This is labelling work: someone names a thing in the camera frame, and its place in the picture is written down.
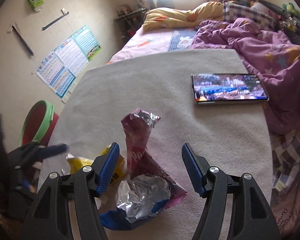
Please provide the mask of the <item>pink foil bag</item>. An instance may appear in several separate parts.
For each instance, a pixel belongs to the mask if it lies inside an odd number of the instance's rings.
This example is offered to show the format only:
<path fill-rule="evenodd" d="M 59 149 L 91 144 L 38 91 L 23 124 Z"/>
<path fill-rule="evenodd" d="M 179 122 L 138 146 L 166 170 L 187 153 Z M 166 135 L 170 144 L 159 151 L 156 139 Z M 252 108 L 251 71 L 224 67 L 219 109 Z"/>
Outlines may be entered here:
<path fill-rule="evenodd" d="M 140 108 L 121 120 L 126 135 L 129 179 L 119 184 L 116 207 L 126 212 L 131 223 L 153 216 L 156 202 L 168 200 L 164 211 L 181 203 L 187 195 L 147 150 L 151 131 L 159 120 L 159 116 Z"/>

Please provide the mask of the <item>blue foil bag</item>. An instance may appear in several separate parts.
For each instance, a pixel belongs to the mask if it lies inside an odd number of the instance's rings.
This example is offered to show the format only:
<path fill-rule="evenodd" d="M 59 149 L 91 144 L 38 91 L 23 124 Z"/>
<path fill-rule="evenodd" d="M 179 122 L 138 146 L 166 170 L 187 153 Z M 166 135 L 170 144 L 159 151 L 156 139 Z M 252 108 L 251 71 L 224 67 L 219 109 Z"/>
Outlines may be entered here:
<path fill-rule="evenodd" d="M 143 224 L 149 222 L 153 218 L 157 217 L 158 213 L 161 212 L 168 200 L 162 200 L 156 202 L 152 210 L 155 211 L 153 216 L 146 216 L 145 219 L 138 219 L 136 222 L 131 223 L 126 219 L 126 212 L 122 209 L 109 210 L 106 213 L 99 215 L 101 224 L 110 230 L 114 231 L 128 231 L 136 229 L 137 227 L 142 226 Z"/>

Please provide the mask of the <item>red bin with green rim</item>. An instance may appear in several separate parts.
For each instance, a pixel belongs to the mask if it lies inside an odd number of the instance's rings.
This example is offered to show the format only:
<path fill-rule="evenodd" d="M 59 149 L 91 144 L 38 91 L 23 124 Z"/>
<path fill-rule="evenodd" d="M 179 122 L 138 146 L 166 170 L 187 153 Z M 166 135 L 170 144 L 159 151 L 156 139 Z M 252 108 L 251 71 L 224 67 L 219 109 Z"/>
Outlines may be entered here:
<path fill-rule="evenodd" d="M 58 119 L 59 116 L 55 113 L 53 104 L 45 100 L 35 103 L 24 121 L 19 146 L 31 141 L 47 146 Z"/>

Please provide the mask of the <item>pink patterned bed sheet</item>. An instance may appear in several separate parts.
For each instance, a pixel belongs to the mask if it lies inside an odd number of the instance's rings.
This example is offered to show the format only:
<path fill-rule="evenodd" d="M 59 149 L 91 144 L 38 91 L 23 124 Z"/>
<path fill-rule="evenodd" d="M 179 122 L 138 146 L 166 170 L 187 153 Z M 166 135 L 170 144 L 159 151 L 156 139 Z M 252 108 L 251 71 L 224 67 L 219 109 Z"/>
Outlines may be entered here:
<path fill-rule="evenodd" d="M 156 29 L 147 32 L 140 28 L 108 63 L 168 51 L 188 50 L 195 34 L 196 31 L 192 28 Z"/>

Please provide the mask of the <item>purple quilt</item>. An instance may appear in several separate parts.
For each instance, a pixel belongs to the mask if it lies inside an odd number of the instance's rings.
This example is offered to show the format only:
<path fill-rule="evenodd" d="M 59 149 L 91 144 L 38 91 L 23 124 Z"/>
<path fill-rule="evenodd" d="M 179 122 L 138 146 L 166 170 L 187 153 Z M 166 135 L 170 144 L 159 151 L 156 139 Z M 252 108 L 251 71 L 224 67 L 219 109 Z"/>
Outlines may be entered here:
<path fill-rule="evenodd" d="M 248 18 L 234 23 L 205 20 L 190 48 L 235 50 L 248 73 L 257 75 L 266 88 L 269 129 L 277 134 L 300 129 L 300 46 L 284 32 L 262 30 Z"/>

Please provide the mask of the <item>dark side table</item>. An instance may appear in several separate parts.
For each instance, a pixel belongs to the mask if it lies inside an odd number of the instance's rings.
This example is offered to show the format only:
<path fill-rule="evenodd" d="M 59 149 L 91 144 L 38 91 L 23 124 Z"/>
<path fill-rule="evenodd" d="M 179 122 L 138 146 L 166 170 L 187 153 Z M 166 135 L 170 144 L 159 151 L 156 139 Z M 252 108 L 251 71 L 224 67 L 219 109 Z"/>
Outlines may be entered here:
<path fill-rule="evenodd" d="M 128 5 L 121 5 L 116 10 L 118 16 L 113 22 L 117 25 L 121 38 L 128 42 L 143 25 L 147 8 L 137 6 L 132 10 Z"/>

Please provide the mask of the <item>yellow quilt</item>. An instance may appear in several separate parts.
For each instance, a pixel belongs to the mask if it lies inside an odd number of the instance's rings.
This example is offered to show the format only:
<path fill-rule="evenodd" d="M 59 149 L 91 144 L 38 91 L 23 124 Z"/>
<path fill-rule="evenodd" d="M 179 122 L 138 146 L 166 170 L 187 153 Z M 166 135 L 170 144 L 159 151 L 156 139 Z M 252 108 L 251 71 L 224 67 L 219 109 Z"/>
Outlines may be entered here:
<path fill-rule="evenodd" d="M 147 32 L 161 28 L 194 28 L 205 20 L 221 21 L 223 9 L 223 2 L 205 2 L 193 10 L 156 8 L 146 13 L 142 29 Z"/>

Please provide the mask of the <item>plaid pillow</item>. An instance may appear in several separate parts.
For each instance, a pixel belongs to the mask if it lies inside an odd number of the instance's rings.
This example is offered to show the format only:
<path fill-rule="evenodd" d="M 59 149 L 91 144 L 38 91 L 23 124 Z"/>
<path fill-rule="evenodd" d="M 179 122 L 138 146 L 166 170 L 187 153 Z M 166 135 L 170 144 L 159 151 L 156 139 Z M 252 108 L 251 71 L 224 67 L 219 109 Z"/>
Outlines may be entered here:
<path fill-rule="evenodd" d="M 273 31 L 276 25 L 276 19 L 269 14 L 232 2 L 223 3 L 223 18 L 229 23 L 234 23 L 238 18 L 248 18 L 261 30 L 267 31 Z"/>

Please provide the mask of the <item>left wall chart poster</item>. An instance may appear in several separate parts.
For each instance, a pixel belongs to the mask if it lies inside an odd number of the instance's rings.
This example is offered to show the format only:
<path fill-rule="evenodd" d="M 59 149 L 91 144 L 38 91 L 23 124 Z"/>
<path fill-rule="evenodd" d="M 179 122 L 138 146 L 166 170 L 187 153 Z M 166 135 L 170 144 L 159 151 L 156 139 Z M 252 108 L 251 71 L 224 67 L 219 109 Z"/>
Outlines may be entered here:
<path fill-rule="evenodd" d="M 76 78 L 54 51 L 42 60 L 34 72 L 59 98 L 65 96 Z"/>

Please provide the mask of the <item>wall chart poster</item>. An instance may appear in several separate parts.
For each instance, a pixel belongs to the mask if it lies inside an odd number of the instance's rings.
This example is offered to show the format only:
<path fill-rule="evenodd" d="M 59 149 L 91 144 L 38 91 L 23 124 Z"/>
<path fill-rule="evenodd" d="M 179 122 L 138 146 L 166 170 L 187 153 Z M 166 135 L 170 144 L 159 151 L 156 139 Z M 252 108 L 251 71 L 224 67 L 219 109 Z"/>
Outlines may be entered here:
<path fill-rule="evenodd" d="M 42 60 L 34 72 L 59 98 L 65 96 L 76 78 L 54 51 Z"/>
<path fill-rule="evenodd" d="M 75 77 L 79 76 L 89 63 L 87 57 L 71 36 L 59 45 L 54 52 Z"/>

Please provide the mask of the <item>middle wall chart poster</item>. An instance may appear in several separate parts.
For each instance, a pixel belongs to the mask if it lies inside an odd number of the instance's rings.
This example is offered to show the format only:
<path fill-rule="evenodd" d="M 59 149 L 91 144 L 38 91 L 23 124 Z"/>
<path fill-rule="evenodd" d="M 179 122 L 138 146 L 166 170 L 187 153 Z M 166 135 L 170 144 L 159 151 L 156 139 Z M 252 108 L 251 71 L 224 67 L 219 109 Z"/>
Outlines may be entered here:
<path fill-rule="evenodd" d="M 71 36 L 59 45 L 54 52 L 75 77 L 79 76 L 89 63 L 87 57 Z"/>

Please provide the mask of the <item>right green wall poster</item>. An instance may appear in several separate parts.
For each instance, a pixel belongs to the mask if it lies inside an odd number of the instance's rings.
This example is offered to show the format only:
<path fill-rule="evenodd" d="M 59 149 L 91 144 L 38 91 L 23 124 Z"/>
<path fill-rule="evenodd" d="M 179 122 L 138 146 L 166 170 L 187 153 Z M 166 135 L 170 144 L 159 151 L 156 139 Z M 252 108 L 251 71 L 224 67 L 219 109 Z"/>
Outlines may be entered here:
<path fill-rule="evenodd" d="M 100 44 L 87 25 L 78 29 L 71 37 L 77 43 L 88 61 L 91 61 L 101 50 Z"/>

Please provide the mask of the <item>black hanging wall strip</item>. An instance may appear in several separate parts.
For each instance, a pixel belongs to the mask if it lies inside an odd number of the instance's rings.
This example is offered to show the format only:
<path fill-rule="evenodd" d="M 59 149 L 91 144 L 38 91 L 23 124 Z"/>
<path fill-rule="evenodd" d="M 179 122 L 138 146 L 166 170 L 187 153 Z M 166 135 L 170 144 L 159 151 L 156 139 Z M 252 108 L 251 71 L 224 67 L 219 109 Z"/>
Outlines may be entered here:
<path fill-rule="evenodd" d="M 23 48 L 25 49 L 25 51 L 29 54 L 30 57 L 34 56 L 34 52 L 31 50 L 31 48 L 29 47 L 29 45 L 26 43 L 26 41 L 23 39 L 19 28 L 17 26 L 17 23 L 15 21 L 13 21 L 8 30 L 7 33 L 14 33 L 16 38 L 19 40 L 20 44 L 23 46 Z"/>

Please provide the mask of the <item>horizontal wall rail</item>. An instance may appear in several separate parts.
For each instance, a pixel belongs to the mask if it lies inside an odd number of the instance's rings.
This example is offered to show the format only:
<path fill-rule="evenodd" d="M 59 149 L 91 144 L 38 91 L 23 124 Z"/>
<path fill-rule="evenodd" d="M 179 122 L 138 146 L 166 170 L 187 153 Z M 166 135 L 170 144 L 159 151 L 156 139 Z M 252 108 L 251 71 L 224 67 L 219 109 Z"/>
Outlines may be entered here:
<path fill-rule="evenodd" d="M 64 8 L 61 10 L 61 12 L 62 12 L 62 15 L 59 16 L 58 18 L 54 19 L 50 23 L 48 23 L 46 26 L 43 26 L 42 31 L 45 31 L 46 29 L 50 28 L 52 25 L 54 25 L 55 23 L 57 23 L 58 21 L 60 21 L 61 19 L 65 18 L 66 16 L 68 16 L 70 14 L 70 12 Z"/>

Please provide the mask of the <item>green wall box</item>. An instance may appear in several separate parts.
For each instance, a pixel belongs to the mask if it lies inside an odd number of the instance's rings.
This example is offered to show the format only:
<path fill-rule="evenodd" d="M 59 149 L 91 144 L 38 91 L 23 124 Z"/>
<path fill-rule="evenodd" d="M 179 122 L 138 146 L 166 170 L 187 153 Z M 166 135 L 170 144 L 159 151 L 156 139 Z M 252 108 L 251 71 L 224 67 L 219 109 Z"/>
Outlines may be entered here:
<path fill-rule="evenodd" d="M 43 8 L 43 0 L 26 0 L 34 12 L 40 12 Z"/>

